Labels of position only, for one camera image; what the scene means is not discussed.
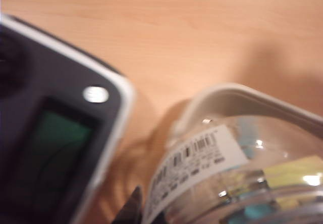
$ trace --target plastic container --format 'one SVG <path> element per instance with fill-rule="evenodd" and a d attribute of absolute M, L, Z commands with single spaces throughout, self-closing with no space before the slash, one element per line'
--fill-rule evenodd
<path fill-rule="evenodd" d="M 322 138 L 305 110 L 242 85 L 207 89 L 173 126 L 142 223 L 320 223 Z"/>

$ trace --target green lcd screen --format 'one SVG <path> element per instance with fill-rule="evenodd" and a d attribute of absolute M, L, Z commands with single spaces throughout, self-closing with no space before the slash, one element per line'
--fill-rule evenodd
<path fill-rule="evenodd" d="M 7 208 L 31 222 L 55 212 L 94 131 L 88 117 L 53 105 L 40 111 L 3 196 Z"/>

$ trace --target white label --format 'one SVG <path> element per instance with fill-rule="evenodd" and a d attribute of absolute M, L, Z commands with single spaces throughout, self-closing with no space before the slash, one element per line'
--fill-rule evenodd
<path fill-rule="evenodd" d="M 225 125 L 179 143 L 161 161 L 151 179 L 142 224 L 152 223 L 165 207 L 195 184 L 246 163 L 248 159 Z"/>

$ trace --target wooden table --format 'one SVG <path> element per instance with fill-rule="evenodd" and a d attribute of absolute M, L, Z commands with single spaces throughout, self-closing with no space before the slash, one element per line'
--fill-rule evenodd
<path fill-rule="evenodd" d="M 104 59 L 137 89 L 128 130 L 85 223 L 109 223 L 199 90 L 237 82 L 323 115 L 323 0 L 1 0 Z"/>

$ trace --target handheld device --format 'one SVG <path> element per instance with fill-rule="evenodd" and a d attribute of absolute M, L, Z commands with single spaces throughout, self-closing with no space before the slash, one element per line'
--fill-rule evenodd
<path fill-rule="evenodd" d="M 79 223 L 133 97 L 106 63 L 1 14 L 0 223 Z"/>

